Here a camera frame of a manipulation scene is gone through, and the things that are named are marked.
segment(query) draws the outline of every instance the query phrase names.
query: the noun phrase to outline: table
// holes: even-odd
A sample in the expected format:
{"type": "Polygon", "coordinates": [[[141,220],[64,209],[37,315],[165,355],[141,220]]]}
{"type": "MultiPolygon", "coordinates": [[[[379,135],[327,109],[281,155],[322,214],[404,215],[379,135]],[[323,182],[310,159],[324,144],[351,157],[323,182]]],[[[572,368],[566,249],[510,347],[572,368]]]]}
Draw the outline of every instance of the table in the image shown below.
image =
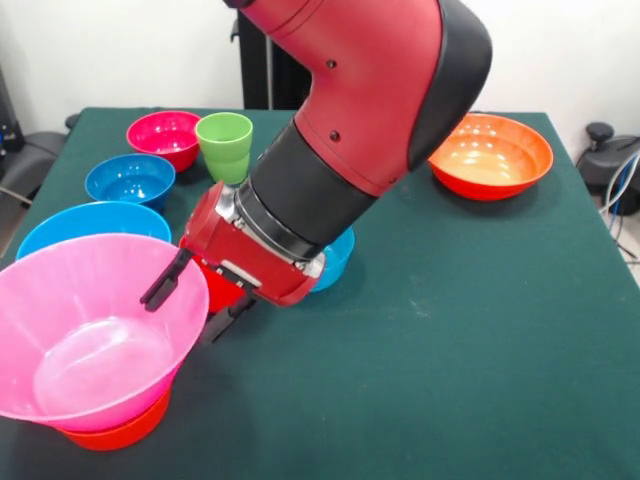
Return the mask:
{"type": "MultiPolygon", "coordinates": [[[[150,111],[83,111],[9,256],[150,111]]],[[[292,115],[246,113],[254,157],[292,115]]],[[[474,203],[422,168],[356,223],[339,287],[196,347],[149,438],[96,454],[2,419],[0,478],[639,478],[638,289],[548,117],[509,116],[553,146],[539,185],[474,203]]],[[[211,183],[180,175],[174,241],[211,183]]]]}

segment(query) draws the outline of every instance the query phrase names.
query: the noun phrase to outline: blue bowl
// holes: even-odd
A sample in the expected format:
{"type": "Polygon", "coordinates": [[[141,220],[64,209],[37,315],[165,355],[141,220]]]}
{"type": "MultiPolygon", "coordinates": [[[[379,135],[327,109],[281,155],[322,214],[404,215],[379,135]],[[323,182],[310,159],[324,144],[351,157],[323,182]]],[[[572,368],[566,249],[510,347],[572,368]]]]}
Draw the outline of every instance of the blue bowl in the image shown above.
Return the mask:
{"type": "Polygon", "coordinates": [[[54,243],[99,233],[133,233],[171,242],[166,220],[153,210],[126,202],[97,202],[49,217],[22,241],[16,260],[54,243]]]}
{"type": "Polygon", "coordinates": [[[133,153],[110,158],[89,172],[87,194],[98,201],[139,203],[164,210],[176,170],[162,157],[133,153]]]}
{"type": "Polygon", "coordinates": [[[356,234],[353,227],[349,227],[335,242],[324,249],[326,264],[312,292],[325,290],[340,279],[355,246],[356,234]]]}

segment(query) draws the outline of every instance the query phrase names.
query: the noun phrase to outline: pink bowl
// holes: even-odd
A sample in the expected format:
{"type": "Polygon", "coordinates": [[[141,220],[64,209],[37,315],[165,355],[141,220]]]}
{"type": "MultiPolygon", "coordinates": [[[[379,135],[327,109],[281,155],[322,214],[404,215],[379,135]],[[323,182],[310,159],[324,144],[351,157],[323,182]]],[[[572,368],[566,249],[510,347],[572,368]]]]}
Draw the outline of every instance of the pink bowl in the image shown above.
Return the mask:
{"type": "Polygon", "coordinates": [[[177,172],[193,165],[198,156],[194,113],[168,110],[152,113],[136,120],[127,130],[127,141],[140,153],[159,155],[167,159],[177,172]]]}
{"type": "Polygon", "coordinates": [[[0,415],[96,432],[149,409],[195,344],[209,305],[194,262],[158,311],[140,304],[176,253],[141,235],[94,235],[0,272],[0,415]]]}

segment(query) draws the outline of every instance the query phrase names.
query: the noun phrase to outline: red robot arm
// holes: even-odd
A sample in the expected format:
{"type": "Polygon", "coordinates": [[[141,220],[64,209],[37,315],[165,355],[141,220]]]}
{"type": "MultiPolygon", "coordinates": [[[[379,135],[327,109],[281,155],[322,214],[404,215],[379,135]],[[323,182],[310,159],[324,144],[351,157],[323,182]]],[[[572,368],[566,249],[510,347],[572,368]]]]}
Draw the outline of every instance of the red robot arm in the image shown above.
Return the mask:
{"type": "Polygon", "coordinates": [[[249,178],[203,197],[185,248],[291,305],[317,281],[323,248],[462,120],[487,78],[491,41],[458,0],[224,1],[313,83],[249,178]]]}

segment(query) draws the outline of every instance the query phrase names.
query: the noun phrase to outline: bowl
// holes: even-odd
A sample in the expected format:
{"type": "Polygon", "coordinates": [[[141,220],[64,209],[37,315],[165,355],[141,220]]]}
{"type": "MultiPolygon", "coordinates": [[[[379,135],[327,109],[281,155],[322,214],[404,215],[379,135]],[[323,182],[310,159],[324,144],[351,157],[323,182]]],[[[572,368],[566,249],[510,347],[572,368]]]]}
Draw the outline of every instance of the bowl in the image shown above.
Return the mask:
{"type": "Polygon", "coordinates": [[[16,260],[54,243],[98,233],[135,233],[171,242],[166,220],[150,208],[126,202],[94,202],[68,208],[40,223],[20,244],[16,260]]]}
{"type": "Polygon", "coordinates": [[[176,170],[164,158],[132,153],[96,165],[85,190],[94,200],[139,203],[162,212],[175,180],[176,170]]]}
{"type": "Polygon", "coordinates": [[[169,110],[139,118],[127,130],[127,141],[140,153],[159,155],[177,172],[189,168],[198,156],[196,123],[200,117],[191,112],[169,110]]]}
{"type": "Polygon", "coordinates": [[[311,292],[326,290],[342,277],[355,245],[356,235],[353,227],[349,227],[335,242],[324,249],[325,267],[311,292]]]}
{"type": "Polygon", "coordinates": [[[0,272],[0,415],[101,432],[153,406],[209,305],[194,262],[159,310],[140,303],[177,252],[155,238],[100,234],[51,245],[0,272]]]}
{"type": "MultiPolygon", "coordinates": [[[[184,237],[180,240],[180,247],[184,246],[184,237]]],[[[246,295],[246,292],[235,283],[227,280],[221,274],[213,270],[207,262],[198,255],[193,256],[209,288],[209,313],[232,307],[235,303],[246,295]]]]}
{"type": "Polygon", "coordinates": [[[480,201],[522,193],[544,177],[553,151],[534,129],[498,115],[471,113],[429,158],[436,178],[480,201]]]}
{"type": "Polygon", "coordinates": [[[73,443],[87,450],[96,452],[120,450],[139,442],[160,424],[169,408],[170,396],[171,389],[168,389],[146,412],[110,430],[91,433],[59,431],[73,443]]]}

